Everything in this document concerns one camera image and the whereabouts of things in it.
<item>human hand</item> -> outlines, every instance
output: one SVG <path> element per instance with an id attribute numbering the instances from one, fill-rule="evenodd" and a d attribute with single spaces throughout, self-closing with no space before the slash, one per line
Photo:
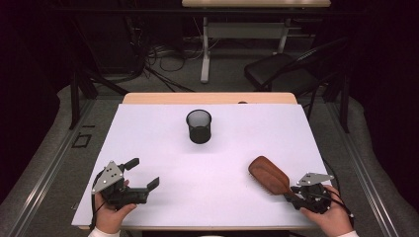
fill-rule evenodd
<path id="1" fill-rule="evenodd" d="M 114 206 L 109 205 L 100 193 L 95 194 L 96 212 L 96 228 L 107 234 L 118 233 L 124 218 L 136 208 L 136 204 L 131 203 L 123 206 L 118 211 Z"/>
<path id="2" fill-rule="evenodd" d="M 339 192 L 331 186 L 324 186 L 324 188 L 339 195 Z M 330 193 L 330 195 L 333 199 L 342 202 L 335 194 Z M 316 223 L 327 236 L 339 236 L 354 230 L 346 210 L 334 201 L 331 202 L 330 209 L 323 214 L 314 213 L 303 207 L 299 211 Z"/>

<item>black chair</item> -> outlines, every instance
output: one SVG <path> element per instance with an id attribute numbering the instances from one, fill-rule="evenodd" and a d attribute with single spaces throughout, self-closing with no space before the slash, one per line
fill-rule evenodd
<path id="1" fill-rule="evenodd" d="M 330 65 L 326 62 L 339 55 L 338 52 L 341 52 L 347 43 L 347 38 L 337 39 L 315 47 L 297 59 L 285 53 L 278 53 L 246 65 L 244 74 L 256 88 L 255 91 L 271 92 L 275 84 L 275 91 L 291 92 L 296 98 L 312 93 L 310 103 L 305 105 L 309 106 L 309 119 L 317 89 L 320 85 L 337 78 L 339 74 L 338 69 L 326 68 L 326 65 Z"/>

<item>white sleeve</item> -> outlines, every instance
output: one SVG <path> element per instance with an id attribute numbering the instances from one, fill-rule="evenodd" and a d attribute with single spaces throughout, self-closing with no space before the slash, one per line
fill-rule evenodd
<path id="1" fill-rule="evenodd" d="M 95 229 L 92 232 L 90 232 L 89 237 L 120 237 L 120 233 L 121 233 L 121 230 L 115 234 L 107 234 L 105 232 L 100 231 L 98 228 L 95 227 Z"/>
<path id="2" fill-rule="evenodd" d="M 344 235 L 339 235 L 338 237 L 359 237 L 357 231 L 352 231 Z"/>

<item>table surface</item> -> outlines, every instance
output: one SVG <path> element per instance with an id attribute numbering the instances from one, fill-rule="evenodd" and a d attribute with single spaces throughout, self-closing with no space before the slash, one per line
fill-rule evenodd
<path id="1" fill-rule="evenodd" d="M 241 101 L 249 104 L 237 104 Z M 206 144 L 189 140 L 185 118 L 194 109 L 212 115 Z M 267 194 L 251 178 L 247 167 L 259 155 L 288 174 L 291 185 L 306 172 L 326 174 L 303 109 L 290 93 L 127 94 L 72 225 L 87 229 L 90 224 L 96 174 L 111 160 L 122 164 L 138 157 L 139 165 L 125 172 L 129 185 L 142 188 L 160 177 L 160 186 L 124 220 L 123 228 L 315 228 L 283 196 Z"/>
<path id="2" fill-rule="evenodd" d="M 329 7 L 330 0 L 183 0 L 184 7 Z"/>
<path id="3" fill-rule="evenodd" d="M 296 104 L 292 93 L 210 92 L 210 93 L 128 93 L 123 104 Z"/>

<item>wooden table edge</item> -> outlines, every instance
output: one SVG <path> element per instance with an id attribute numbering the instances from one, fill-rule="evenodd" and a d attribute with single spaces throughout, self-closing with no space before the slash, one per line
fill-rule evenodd
<path id="1" fill-rule="evenodd" d="M 287 92 L 200 92 L 200 93 L 128 93 L 123 104 L 129 105 L 213 105 L 213 104 L 293 104 L 297 101 Z"/>

